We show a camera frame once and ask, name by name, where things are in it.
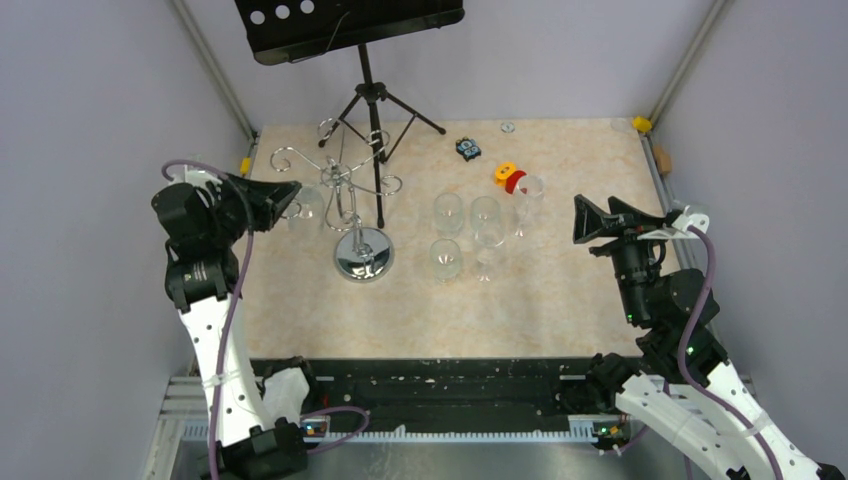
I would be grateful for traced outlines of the large plain wine glass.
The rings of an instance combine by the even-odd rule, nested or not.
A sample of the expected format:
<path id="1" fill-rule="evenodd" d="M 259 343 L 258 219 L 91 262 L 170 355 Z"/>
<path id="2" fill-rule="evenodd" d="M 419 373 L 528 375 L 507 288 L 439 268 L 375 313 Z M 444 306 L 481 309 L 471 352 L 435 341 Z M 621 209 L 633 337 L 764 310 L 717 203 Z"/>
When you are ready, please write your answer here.
<path id="1" fill-rule="evenodd" d="M 513 190 L 517 223 L 514 235 L 525 238 L 540 216 L 545 184 L 536 175 L 522 176 Z"/>

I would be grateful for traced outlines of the tall wine glass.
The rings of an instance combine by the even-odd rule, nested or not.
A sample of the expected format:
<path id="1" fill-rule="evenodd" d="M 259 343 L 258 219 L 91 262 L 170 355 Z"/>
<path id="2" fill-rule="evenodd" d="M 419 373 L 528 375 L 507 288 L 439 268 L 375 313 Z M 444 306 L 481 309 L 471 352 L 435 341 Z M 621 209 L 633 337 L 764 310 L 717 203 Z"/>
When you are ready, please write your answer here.
<path id="1" fill-rule="evenodd" d="M 491 280 L 491 267 L 498 257 L 498 249 L 505 240 L 501 223 L 484 223 L 474 234 L 476 278 L 480 282 Z"/>

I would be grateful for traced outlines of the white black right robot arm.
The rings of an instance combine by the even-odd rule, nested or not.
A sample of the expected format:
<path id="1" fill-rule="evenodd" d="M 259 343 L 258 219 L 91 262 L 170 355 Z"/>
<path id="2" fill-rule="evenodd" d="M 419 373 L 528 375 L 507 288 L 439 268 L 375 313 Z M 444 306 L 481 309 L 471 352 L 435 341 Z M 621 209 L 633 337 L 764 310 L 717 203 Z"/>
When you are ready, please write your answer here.
<path id="1" fill-rule="evenodd" d="M 840 478 L 772 421 L 709 330 L 720 308 L 708 215 L 684 205 L 654 216 L 617 197 L 601 208 L 583 195 L 574 209 L 573 240 L 611 260 L 626 320 L 643 330 L 642 360 L 594 356 L 562 408 L 626 415 L 712 479 Z"/>

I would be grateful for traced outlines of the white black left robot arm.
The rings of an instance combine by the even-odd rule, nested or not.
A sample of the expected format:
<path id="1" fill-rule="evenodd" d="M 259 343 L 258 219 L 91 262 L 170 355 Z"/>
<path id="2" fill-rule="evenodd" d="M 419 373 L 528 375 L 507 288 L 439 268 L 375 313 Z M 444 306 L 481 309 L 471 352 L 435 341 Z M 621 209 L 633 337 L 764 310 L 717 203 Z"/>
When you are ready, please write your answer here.
<path id="1" fill-rule="evenodd" d="M 319 404 L 320 386 L 301 361 L 283 369 L 283 401 L 273 418 L 263 403 L 246 343 L 237 331 L 251 256 L 237 258 L 240 238 L 271 230 L 296 199 L 298 181 L 262 182 L 206 172 L 174 180 L 151 207 L 167 234 L 165 292 L 193 345 L 207 403 L 202 479 L 284 479 L 306 469 L 300 413 Z"/>

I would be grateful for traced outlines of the chrome wine glass rack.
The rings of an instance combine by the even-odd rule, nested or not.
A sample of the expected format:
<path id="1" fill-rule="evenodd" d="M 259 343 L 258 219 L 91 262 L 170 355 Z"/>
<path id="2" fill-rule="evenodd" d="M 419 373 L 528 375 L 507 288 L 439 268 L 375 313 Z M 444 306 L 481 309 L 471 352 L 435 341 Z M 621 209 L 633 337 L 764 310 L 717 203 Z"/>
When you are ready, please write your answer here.
<path id="1" fill-rule="evenodd" d="M 403 188 L 403 180 L 396 175 L 379 174 L 372 189 L 354 181 L 354 174 L 359 170 L 367 165 L 379 164 L 377 156 L 385 152 L 390 139 L 390 134 L 380 127 L 371 130 L 362 137 L 362 141 L 372 149 L 372 153 L 353 164 L 333 156 L 318 163 L 291 146 L 279 147 L 269 157 L 269 165 L 278 173 L 291 169 L 289 153 L 319 172 L 318 184 L 330 193 L 323 214 L 324 224 L 341 234 L 334 247 L 333 265 L 342 278 L 354 283 L 379 279 L 389 271 L 395 259 L 395 247 L 390 237 L 379 228 L 364 225 L 358 211 L 357 194 L 366 193 L 381 200 L 397 194 Z"/>

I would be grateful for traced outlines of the small wooden block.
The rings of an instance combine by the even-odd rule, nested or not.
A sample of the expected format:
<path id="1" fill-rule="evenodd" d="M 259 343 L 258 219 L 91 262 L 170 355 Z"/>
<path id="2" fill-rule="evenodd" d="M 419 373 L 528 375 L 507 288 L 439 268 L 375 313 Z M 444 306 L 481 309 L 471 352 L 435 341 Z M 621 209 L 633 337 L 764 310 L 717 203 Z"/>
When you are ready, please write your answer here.
<path id="1" fill-rule="evenodd" d="M 652 153 L 658 173 L 661 176 L 670 174 L 673 170 L 671 155 L 661 145 L 654 145 L 652 147 Z"/>

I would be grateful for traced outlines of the red round toy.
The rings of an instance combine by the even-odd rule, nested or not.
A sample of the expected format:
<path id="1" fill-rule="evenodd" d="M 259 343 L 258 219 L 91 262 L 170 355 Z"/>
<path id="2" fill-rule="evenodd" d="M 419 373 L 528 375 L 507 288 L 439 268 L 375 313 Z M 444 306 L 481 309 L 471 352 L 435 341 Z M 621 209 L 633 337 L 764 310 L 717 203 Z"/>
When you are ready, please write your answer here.
<path id="1" fill-rule="evenodd" d="M 527 173 L 524 170 L 513 171 L 505 182 L 505 191 L 512 195 L 516 190 L 518 182 L 526 175 Z"/>

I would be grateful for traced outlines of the black blue small device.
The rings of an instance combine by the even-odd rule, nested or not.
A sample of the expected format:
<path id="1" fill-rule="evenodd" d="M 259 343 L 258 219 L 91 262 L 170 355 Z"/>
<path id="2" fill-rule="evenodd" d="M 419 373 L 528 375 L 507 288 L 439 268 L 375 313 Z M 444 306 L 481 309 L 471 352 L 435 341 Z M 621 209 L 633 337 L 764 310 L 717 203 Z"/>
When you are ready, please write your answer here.
<path id="1" fill-rule="evenodd" d="M 457 153 L 466 161 L 469 162 L 482 155 L 482 150 L 474 139 L 463 137 L 455 142 Z"/>

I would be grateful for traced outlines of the black music stand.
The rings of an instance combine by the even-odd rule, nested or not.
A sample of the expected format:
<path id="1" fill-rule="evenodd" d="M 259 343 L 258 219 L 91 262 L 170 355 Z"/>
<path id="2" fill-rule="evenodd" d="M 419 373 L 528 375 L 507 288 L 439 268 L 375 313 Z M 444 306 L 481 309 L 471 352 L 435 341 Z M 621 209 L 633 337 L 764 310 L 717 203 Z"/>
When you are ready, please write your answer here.
<path id="1" fill-rule="evenodd" d="M 379 130 L 378 104 L 390 101 L 406 111 L 405 130 L 419 120 L 437 133 L 446 129 L 424 116 L 382 82 L 374 80 L 368 45 L 377 41 L 455 25 L 465 17 L 462 1 L 266 1 L 235 3 L 254 60 L 261 65 L 299 63 L 326 53 L 354 47 L 358 51 L 363 82 L 330 130 L 320 136 L 323 147 L 361 101 L 369 111 L 372 129 Z"/>

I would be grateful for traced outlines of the yellow corner bracket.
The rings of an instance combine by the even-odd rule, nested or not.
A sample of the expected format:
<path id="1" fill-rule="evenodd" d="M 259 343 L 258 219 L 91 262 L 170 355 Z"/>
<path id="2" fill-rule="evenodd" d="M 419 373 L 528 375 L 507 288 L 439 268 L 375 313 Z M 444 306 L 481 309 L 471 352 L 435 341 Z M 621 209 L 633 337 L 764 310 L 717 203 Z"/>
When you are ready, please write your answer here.
<path id="1" fill-rule="evenodd" d="M 633 117 L 631 120 L 631 126 L 641 134 L 647 134 L 653 130 L 653 123 L 649 118 L 643 116 Z"/>

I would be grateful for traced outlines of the aluminium frame post left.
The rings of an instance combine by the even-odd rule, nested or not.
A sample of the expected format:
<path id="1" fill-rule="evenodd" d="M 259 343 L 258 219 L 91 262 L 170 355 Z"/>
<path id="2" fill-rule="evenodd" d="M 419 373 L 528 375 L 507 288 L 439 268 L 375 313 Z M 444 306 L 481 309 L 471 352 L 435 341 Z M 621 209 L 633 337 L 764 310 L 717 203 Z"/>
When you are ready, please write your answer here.
<path id="1" fill-rule="evenodd" d="M 239 131 L 250 142 L 253 142 L 258 136 L 257 130 L 249 121 L 244 107 L 238 99 L 211 46 L 207 42 L 188 2 L 184 0 L 170 0 L 168 4 L 176 15 L 181 29 L 186 35 L 191 48 L 197 56 L 204 73 L 213 85 L 225 110 L 236 123 Z"/>

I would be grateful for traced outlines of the aluminium frame post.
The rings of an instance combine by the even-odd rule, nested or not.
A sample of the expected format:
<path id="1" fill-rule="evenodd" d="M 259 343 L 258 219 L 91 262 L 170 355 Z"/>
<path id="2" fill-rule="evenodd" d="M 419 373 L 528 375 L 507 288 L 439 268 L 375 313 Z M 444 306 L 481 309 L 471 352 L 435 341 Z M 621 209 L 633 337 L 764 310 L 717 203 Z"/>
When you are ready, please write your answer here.
<path id="1" fill-rule="evenodd" d="M 197 56 L 204 73 L 213 85 L 225 110 L 236 123 L 239 131 L 250 142 L 253 142 L 258 136 L 257 130 L 249 121 L 244 107 L 238 99 L 211 46 L 207 42 L 188 2 L 184 0 L 170 0 L 168 4 L 176 15 L 181 29 L 186 35 L 191 48 Z"/>
<path id="2" fill-rule="evenodd" d="M 665 112 L 673 102 L 684 80 L 695 67 L 699 56 L 706 48 L 714 30 L 733 4 L 734 1 L 729 0 L 715 0 L 710 3 L 710 8 L 692 35 L 690 42 L 650 112 L 648 119 L 654 129 L 657 129 L 662 122 Z"/>

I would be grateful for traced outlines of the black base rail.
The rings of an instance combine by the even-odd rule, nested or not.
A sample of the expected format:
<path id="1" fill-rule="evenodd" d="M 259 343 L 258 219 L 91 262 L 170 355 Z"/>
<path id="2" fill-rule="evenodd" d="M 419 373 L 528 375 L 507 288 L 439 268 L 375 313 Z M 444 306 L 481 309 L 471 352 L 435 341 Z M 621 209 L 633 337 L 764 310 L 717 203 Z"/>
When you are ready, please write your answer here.
<path id="1" fill-rule="evenodd" d="M 369 433 L 403 427 L 413 434 L 563 433 L 578 415 L 620 416 L 615 405 L 635 357 L 493 359 L 255 359 L 268 381 L 302 366 L 311 388 L 305 412 L 353 406 Z"/>

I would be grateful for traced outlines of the aluminium frame post right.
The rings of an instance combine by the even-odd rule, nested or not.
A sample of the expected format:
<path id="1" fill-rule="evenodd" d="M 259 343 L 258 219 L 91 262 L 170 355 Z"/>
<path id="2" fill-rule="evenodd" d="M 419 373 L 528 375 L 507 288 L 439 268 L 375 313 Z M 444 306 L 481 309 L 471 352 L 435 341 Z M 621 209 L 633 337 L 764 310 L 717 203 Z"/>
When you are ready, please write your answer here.
<path id="1" fill-rule="evenodd" d="M 695 67 L 699 56 L 706 48 L 714 30 L 733 4 L 734 1 L 729 0 L 715 0 L 710 3 L 710 8 L 692 35 L 690 42 L 650 112 L 648 119 L 654 129 L 657 129 L 662 122 L 665 112 L 673 102 L 684 80 Z"/>

